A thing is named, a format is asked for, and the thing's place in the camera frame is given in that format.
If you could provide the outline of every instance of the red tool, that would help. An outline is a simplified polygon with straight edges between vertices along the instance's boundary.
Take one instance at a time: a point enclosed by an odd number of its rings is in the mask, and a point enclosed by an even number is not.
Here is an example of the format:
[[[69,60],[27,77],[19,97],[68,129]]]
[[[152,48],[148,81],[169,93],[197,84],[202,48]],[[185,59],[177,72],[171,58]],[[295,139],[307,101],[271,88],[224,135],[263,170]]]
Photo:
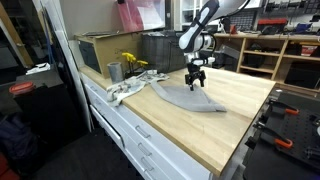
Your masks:
[[[35,85],[32,82],[23,82],[10,87],[9,92],[14,95],[20,95],[31,92],[35,89]]]
[[[284,112],[288,113],[288,114],[292,114],[292,115],[298,115],[299,114],[299,109],[296,109],[292,106],[289,106],[288,104],[279,102],[275,99],[270,99],[268,102],[269,105],[271,105],[271,107],[278,107],[278,108],[283,108]]]

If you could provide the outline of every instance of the storage bin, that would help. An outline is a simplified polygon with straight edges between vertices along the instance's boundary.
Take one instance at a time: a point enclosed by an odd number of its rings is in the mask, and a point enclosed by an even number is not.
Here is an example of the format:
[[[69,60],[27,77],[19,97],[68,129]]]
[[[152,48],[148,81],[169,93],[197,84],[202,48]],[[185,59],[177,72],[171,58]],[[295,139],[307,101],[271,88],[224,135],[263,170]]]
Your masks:
[[[225,70],[237,71],[240,52],[227,45],[221,45],[219,51],[214,52],[215,62],[212,67],[219,69],[225,66]]]
[[[183,51],[179,48],[182,32],[162,31],[142,35],[142,59],[148,69],[168,73],[186,67]]]
[[[259,68],[264,63],[265,56],[255,55],[255,54],[247,54],[244,57],[243,65],[253,68]]]
[[[287,23],[288,20],[286,18],[260,19],[258,21],[257,31],[262,31],[266,26],[272,26],[278,29],[278,33],[283,32]]]

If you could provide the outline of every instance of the black bag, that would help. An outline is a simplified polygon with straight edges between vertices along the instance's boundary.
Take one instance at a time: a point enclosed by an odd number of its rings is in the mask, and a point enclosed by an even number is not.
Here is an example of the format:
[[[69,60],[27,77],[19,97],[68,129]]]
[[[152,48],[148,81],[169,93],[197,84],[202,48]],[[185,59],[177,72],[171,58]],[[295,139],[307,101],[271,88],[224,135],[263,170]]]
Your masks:
[[[9,164],[20,175],[28,175],[40,167],[38,138],[27,123],[15,113],[0,121],[0,147]]]
[[[261,52],[262,47],[257,43],[253,43],[250,46],[249,50]],[[244,57],[243,65],[253,67],[253,68],[259,68],[262,66],[264,61],[265,61],[265,56],[255,55],[255,54],[246,54]]]
[[[148,69],[168,73],[186,68],[183,51],[179,48],[182,32],[170,30],[157,33],[158,36],[142,35],[142,59],[149,63]]]

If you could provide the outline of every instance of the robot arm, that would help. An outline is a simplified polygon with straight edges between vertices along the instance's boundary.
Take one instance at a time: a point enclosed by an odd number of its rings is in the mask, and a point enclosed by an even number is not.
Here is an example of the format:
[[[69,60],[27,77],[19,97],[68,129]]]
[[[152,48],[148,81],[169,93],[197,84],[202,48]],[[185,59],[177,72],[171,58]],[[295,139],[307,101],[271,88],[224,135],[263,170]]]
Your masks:
[[[231,12],[236,11],[241,5],[250,2],[250,0],[209,0],[194,18],[189,29],[180,37],[179,47],[184,53],[193,53],[192,57],[197,57],[201,49],[207,49],[212,41],[212,35],[202,33],[205,26],[211,21],[228,15]],[[200,80],[201,86],[204,86],[203,81],[206,79],[204,71],[200,71],[200,66],[208,63],[208,60],[202,60],[202,65],[196,65],[194,62],[201,60],[199,58],[191,59],[191,62],[187,63],[189,74],[185,76],[186,84],[190,86],[190,90],[193,91],[193,81]]]

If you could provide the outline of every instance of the pink bag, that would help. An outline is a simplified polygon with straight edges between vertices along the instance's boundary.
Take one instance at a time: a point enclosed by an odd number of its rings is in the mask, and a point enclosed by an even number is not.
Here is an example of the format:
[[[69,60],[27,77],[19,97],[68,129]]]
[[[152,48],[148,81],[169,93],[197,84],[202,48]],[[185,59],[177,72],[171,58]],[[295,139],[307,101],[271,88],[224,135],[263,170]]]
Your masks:
[[[125,0],[118,4],[120,17],[125,32],[142,31],[143,23],[134,0]]]
[[[125,0],[118,9],[125,32],[143,31],[164,27],[164,21],[156,9],[163,0]]]

